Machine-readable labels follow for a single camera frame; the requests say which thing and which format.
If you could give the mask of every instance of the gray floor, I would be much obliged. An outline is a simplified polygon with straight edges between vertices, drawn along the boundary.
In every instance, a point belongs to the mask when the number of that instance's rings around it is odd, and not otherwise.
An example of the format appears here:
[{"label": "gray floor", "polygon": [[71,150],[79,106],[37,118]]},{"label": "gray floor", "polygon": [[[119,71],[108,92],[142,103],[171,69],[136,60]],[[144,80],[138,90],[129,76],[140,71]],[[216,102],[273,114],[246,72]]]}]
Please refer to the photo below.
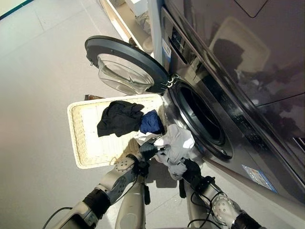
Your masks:
[{"label": "gray floor", "polygon": [[[97,34],[119,38],[95,0],[35,0],[0,20],[1,229],[41,228],[55,210],[82,200],[111,169],[76,167],[67,118],[67,106],[85,94],[122,95],[105,86],[86,59],[84,42]],[[287,219],[284,210],[274,213],[276,204],[264,205],[263,198],[209,168],[203,173],[216,176],[222,189],[266,227],[302,224],[294,216]],[[154,163],[148,182],[152,202],[146,227],[185,227],[186,202],[167,170]],[[97,228],[113,229],[119,206],[111,206]]]}]

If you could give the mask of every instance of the metal joint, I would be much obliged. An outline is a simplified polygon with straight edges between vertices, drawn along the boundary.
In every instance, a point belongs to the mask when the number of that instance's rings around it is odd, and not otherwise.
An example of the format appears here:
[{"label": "metal joint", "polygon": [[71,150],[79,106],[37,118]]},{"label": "metal joint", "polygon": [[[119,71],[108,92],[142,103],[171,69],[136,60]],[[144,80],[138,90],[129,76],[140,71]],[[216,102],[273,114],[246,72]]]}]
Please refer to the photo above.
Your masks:
[{"label": "metal joint", "polygon": [[171,88],[172,86],[174,86],[179,78],[180,78],[180,76],[178,74],[171,75],[169,81],[167,81],[167,84],[166,84],[167,88]]}]

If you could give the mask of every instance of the blue sticker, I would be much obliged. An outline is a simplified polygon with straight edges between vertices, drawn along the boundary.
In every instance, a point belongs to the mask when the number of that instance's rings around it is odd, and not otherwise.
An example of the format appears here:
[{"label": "blue sticker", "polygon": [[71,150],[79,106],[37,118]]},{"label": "blue sticker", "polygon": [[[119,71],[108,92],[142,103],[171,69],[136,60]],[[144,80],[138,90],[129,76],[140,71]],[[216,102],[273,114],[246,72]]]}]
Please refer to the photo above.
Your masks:
[{"label": "blue sticker", "polygon": [[163,38],[162,38],[162,52],[166,56],[167,61],[170,62],[171,61],[172,50]]},{"label": "blue sticker", "polygon": [[265,176],[265,174],[262,171],[250,168],[248,166],[244,166],[244,165],[242,166],[249,175],[249,177],[251,177],[252,181],[277,193],[276,189],[273,187],[271,182],[268,180],[268,178]]}]

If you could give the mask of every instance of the white basket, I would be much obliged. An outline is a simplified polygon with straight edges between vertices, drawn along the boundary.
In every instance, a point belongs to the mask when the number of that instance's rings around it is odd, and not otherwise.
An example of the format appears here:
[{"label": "white basket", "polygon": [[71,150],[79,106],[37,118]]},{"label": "white basket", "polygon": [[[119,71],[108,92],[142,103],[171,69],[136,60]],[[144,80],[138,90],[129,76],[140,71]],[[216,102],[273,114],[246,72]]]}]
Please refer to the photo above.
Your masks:
[{"label": "white basket", "polygon": [[98,137],[97,124],[109,104],[116,100],[144,105],[141,110],[146,114],[156,110],[165,125],[163,101],[158,94],[142,94],[113,97],[72,103],[68,106],[68,119],[72,146],[78,168],[94,168],[113,165],[120,157],[136,153],[139,149],[133,131],[121,137],[115,134]]}]

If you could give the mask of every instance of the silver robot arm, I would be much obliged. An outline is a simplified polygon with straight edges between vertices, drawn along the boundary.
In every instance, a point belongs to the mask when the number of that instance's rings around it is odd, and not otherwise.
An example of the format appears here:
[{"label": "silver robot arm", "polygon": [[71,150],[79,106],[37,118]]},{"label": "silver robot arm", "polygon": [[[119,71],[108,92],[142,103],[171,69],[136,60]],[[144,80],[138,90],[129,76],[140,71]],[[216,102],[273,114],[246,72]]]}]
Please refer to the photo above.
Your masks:
[{"label": "silver robot arm", "polygon": [[94,190],[78,203],[54,229],[92,229],[107,209],[122,195],[136,178],[135,161],[126,157],[115,164]]},{"label": "silver robot arm", "polygon": [[187,171],[183,174],[183,179],[190,184],[195,193],[210,207],[212,213],[222,224],[229,229],[264,229],[244,210],[231,200],[215,184],[214,177],[203,177],[199,166],[189,160],[182,159]]},{"label": "silver robot arm", "polygon": [[116,162],[113,170],[108,172],[94,190],[73,207],[54,229],[95,228],[107,209],[123,194],[126,186],[135,181],[138,175],[143,176],[145,167],[142,164],[169,147],[155,147],[152,143],[146,142],[140,147],[139,153],[129,154]]}]

